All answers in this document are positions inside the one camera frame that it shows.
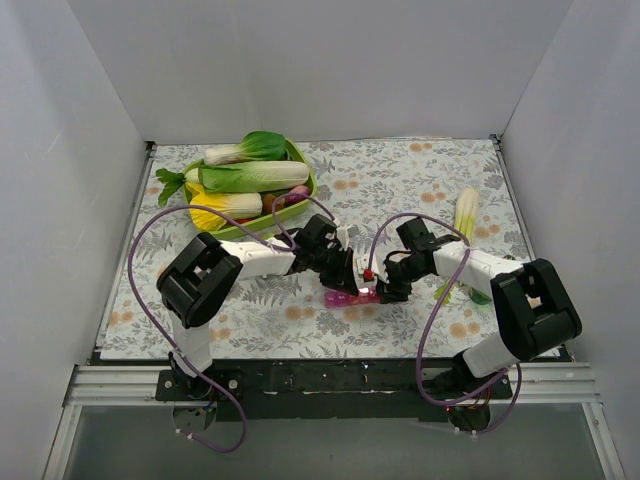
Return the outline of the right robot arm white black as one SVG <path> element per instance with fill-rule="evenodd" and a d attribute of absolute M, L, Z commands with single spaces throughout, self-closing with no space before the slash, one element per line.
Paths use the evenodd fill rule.
<path fill-rule="evenodd" d="M 407 250 L 399 261 L 384 260 L 376 293 L 381 303 L 408 300 L 415 282 L 429 275 L 462 282 L 491 297 L 498 330 L 456 354 L 449 371 L 439 375 L 462 400 L 479 395 L 508 368 L 528 362 L 582 333 L 582 322 L 555 269 L 538 258 L 528 263 L 474 249 L 466 236 L 450 228 L 437 237 L 428 216 L 401 214 L 397 228 Z"/>

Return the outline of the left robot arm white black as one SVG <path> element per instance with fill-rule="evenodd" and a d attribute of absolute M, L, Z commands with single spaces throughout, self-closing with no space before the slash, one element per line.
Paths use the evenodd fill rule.
<path fill-rule="evenodd" d="M 263 242 L 219 241 L 210 233 L 190 241 L 156 283 L 172 321 L 172 374 L 188 398 L 200 400 L 212 390 L 209 322 L 236 282 L 307 270 L 330 290 L 359 293 L 346 231 L 320 214 Z"/>

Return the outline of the pink weekly pill organizer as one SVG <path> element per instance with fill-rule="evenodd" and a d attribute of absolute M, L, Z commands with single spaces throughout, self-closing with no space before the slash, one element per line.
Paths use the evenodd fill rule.
<path fill-rule="evenodd" d="M 380 298 L 374 288 L 359 288 L 356 295 L 339 292 L 335 290 L 327 290 L 324 293 L 324 306 L 327 309 L 346 308 L 351 306 L 377 304 Z"/>

